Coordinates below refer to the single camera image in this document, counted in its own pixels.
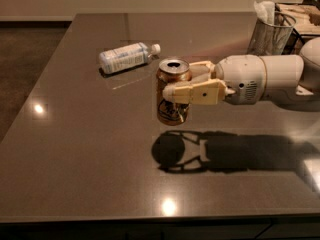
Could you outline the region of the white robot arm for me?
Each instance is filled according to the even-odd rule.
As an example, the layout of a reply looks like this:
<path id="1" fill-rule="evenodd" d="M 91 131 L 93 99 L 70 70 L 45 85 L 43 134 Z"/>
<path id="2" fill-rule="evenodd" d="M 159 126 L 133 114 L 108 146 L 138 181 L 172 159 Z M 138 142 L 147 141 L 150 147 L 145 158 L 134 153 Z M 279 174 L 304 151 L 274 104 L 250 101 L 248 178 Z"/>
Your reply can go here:
<path id="1" fill-rule="evenodd" d="M 234 55 L 217 64 L 193 63 L 196 77 L 164 87 L 165 100 L 177 104 L 250 105 L 262 100 L 304 107 L 319 100 L 319 40 L 297 55 Z"/>

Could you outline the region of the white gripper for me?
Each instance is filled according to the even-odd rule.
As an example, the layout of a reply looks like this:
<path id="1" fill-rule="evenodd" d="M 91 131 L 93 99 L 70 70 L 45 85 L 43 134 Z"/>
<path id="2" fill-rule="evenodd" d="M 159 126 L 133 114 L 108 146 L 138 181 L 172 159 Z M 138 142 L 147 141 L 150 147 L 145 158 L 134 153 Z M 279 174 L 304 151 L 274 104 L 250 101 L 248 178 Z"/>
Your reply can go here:
<path id="1" fill-rule="evenodd" d="M 233 105 L 252 105 L 264 93 L 266 69 L 258 56 L 229 56 L 216 66 L 211 61 L 193 62 L 189 69 L 192 82 L 167 85 L 162 91 L 166 101 L 177 104 L 217 105 L 225 99 Z"/>

